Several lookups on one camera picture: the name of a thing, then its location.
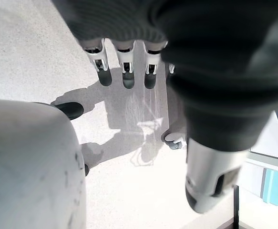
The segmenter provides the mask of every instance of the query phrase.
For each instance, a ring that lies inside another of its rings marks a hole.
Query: blue panel
[[[263,201],[278,206],[278,171],[266,170]]]

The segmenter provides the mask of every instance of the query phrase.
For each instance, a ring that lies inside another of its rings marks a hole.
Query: robotic hand
[[[168,84],[187,119],[186,196],[196,212],[211,209],[232,190],[246,151],[278,109],[278,0],[53,2],[97,71],[108,71],[99,41],[113,40],[127,88],[133,41],[168,41],[161,57],[175,66]],[[163,47],[146,53],[159,56]],[[152,88],[157,60],[147,54],[145,86]]]

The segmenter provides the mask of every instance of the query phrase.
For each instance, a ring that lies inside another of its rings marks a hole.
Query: white object
[[[122,69],[122,73],[126,73],[124,69],[124,63],[129,63],[129,73],[134,72],[134,49],[132,48],[129,52],[120,52],[116,50],[119,64]]]
[[[106,48],[105,48],[105,44],[104,44],[104,40],[102,39],[102,50],[99,53],[87,53],[90,62],[93,64],[94,68],[96,69],[97,72],[100,71],[100,69],[97,67],[95,61],[96,60],[101,60],[102,61],[102,65],[103,65],[103,69],[104,71],[108,70],[108,59],[107,59],[107,53],[106,53]]]
[[[146,50],[146,46],[144,44],[144,60],[145,60],[145,73],[150,74],[149,72],[149,66],[150,65],[155,65],[154,66],[154,71],[152,72],[153,75],[156,75],[157,73],[157,67],[158,64],[161,60],[160,54],[150,54]]]
[[[84,229],[84,163],[55,107],[0,100],[0,229]]]

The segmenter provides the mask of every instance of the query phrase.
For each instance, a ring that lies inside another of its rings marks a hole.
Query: black fingertip
[[[89,167],[85,164],[85,175],[87,176],[89,174]]]
[[[153,89],[156,84],[156,75],[145,74],[144,85],[147,89]]]
[[[123,85],[127,89],[134,87],[134,73],[123,73]]]
[[[69,102],[55,105],[56,108],[61,110],[70,120],[80,117],[84,113],[84,108],[80,103]]]
[[[187,188],[185,188],[185,195],[186,195],[186,199],[187,199],[188,204],[195,211],[195,206],[196,206],[197,201],[195,200],[194,197],[192,197],[192,195],[189,193]]]
[[[111,73],[110,70],[108,69],[107,71],[102,71],[100,70],[97,73],[98,77],[99,77],[99,81],[101,83],[101,85],[103,86],[109,86],[112,83],[112,77],[111,77]]]

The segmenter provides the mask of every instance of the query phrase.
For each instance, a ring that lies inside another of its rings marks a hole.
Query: floor
[[[113,83],[103,87],[50,1],[0,0],[0,99],[84,106],[72,124],[91,168],[87,228],[215,229],[233,216],[232,197],[205,215],[189,207],[186,152],[160,140],[168,128],[164,64],[156,87],[145,89],[142,47],[128,90],[106,41]]]

